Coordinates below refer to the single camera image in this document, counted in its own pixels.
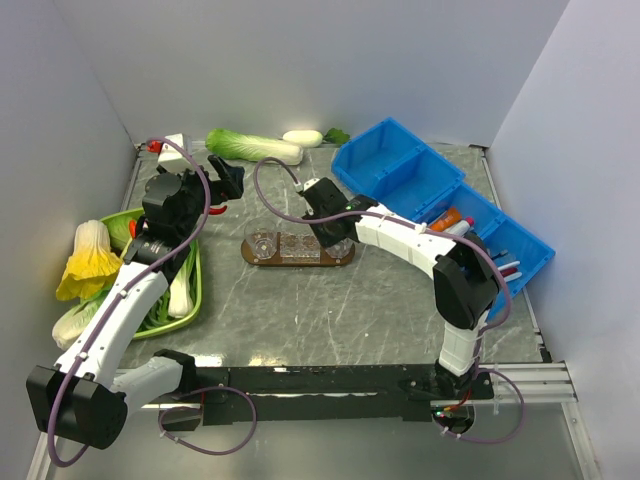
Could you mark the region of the clear plastic cup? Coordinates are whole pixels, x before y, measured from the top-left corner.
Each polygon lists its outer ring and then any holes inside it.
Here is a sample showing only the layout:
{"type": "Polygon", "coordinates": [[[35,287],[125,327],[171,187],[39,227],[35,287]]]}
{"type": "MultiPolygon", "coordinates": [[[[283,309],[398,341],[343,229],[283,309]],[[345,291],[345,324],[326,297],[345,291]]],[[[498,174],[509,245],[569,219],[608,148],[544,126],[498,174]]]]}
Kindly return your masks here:
{"type": "Polygon", "coordinates": [[[258,262],[271,259],[277,252],[276,224],[267,218],[250,220],[244,230],[245,241],[253,256],[252,261],[258,262]]]}
{"type": "Polygon", "coordinates": [[[327,255],[335,260],[341,260],[345,258],[351,251],[353,242],[345,238],[331,247],[325,247],[327,255]]]}

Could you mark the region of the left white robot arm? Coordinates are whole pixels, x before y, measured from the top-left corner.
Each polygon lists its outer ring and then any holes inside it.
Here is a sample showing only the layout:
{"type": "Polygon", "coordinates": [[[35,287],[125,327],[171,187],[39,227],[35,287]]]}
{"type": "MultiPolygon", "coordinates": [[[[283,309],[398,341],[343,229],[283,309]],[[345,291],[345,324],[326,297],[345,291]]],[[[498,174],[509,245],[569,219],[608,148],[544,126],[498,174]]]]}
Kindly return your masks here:
{"type": "Polygon", "coordinates": [[[197,369],[187,354],[163,349],[123,378],[116,370],[187,259],[204,214],[244,193],[243,168],[215,155],[208,161],[215,180],[196,167],[181,174],[161,171],[147,182],[135,236],[105,301],[54,366],[37,366],[28,376],[35,422],[49,440],[61,437],[105,449],[146,403],[164,394],[176,402],[195,395],[197,369]]]}

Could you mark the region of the clear acrylic toothbrush holder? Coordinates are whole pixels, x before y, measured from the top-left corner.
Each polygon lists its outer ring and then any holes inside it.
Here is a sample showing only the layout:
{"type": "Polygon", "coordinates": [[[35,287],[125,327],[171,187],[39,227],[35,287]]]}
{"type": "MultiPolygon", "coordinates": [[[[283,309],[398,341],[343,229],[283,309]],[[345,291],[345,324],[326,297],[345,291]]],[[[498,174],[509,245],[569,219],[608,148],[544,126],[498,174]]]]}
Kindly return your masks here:
{"type": "Polygon", "coordinates": [[[319,264],[321,248],[314,235],[281,232],[279,255],[283,263],[319,264]]]}

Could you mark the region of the orange toothpaste tube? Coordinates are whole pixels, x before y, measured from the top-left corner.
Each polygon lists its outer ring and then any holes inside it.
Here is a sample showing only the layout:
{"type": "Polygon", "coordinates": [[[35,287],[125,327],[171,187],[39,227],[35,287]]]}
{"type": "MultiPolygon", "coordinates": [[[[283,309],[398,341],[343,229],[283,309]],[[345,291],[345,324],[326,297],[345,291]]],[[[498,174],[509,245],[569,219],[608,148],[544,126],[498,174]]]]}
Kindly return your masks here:
{"type": "Polygon", "coordinates": [[[459,210],[456,207],[450,207],[429,228],[436,232],[444,232],[461,220],[462,216],[459,210]]]}

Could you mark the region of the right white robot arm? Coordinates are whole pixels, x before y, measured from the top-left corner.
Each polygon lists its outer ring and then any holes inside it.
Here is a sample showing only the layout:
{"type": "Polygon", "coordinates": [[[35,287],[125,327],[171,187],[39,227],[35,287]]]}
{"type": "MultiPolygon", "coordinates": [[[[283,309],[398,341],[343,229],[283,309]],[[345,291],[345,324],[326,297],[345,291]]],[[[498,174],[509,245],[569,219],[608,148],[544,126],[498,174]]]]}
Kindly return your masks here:
{"type": "Polygon", "coordinates": [[[307,203],[305,220],[319,243],[330,249],[345,240],[375,246],[425,273],[434,284],[436,308],[444,319],[444,340],[425,389],[434,396],[459,398],[471,388],[483,329],[499,293],[498,278],[486,262],[480,239],[465,243],[427,233],[377,201],[348,199],[326,177],[298,188],[307,203]]]}

